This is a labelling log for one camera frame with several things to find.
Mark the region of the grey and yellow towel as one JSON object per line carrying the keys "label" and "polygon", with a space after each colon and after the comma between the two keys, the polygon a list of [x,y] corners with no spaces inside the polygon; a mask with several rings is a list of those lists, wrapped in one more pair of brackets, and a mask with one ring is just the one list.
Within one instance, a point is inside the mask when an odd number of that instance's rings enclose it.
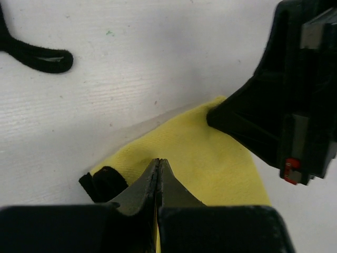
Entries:
{"label": "grey and yellow towel", "polygon": [[248,150],[207,124],[210,109],[224,97],[202,104],[120,148],[79,179],[94,202],[107,202],[132,185],[156,158],[167,159],[175,177],[210,206],[270,205]]}

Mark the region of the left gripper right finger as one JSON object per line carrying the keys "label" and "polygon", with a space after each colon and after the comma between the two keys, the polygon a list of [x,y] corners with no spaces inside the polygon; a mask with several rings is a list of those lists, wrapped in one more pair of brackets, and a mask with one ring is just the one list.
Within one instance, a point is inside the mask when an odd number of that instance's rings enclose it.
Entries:
{"label": "left gripper right finger", "polygon": [[157,224],[161,252],[191,252],[201,236],[201,211],[206,205],[175,177],[167,159],[162,159],[157,181]]}

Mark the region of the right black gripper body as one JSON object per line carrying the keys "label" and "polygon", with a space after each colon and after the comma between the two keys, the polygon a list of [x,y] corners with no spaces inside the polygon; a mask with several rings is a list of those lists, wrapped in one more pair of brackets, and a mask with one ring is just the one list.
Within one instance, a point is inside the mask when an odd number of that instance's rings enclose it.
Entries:
{"label": "right black gripper body", "polygon": [[276,23],[280,176],[306,185],[336,156],[336,1],[281,1]]}

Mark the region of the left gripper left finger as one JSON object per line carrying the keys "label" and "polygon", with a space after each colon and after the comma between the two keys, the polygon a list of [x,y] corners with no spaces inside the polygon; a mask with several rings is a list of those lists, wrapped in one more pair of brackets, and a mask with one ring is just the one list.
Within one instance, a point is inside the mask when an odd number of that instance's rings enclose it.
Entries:
{"label": "left gripper left finger", "polygon": [[111,208],[105,232],[108,252],[156,252],[156,188],[159,159],[106,206]]}

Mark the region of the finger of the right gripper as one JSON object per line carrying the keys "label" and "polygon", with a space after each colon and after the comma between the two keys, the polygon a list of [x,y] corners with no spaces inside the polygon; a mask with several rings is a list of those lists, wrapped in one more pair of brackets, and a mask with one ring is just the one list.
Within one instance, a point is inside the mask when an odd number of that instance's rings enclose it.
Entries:
{"label": "finger of the right gripper", "polygon": [[285,88],[295,66],[298,29],[298,10],[278,7],[253,76],[206,116],[210,127],[230,135],[273,167],[280,159]]}

